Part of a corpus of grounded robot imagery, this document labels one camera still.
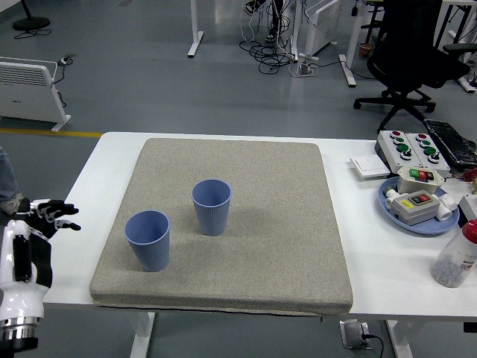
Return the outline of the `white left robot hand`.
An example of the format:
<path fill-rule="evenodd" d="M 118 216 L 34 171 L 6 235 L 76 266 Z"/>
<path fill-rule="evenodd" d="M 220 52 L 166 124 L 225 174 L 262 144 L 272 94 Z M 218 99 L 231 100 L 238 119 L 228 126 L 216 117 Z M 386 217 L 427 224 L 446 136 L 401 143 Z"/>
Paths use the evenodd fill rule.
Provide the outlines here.
<path fill-rule="evenodd" d="M 43 298 L 53 281 L 49 240 L 63 228 L 79 231 L 64 219 L 78 212 L 62 200 L 24 199 L 8 221 L 1 244 L 2 324 L 43 317 Z"/>

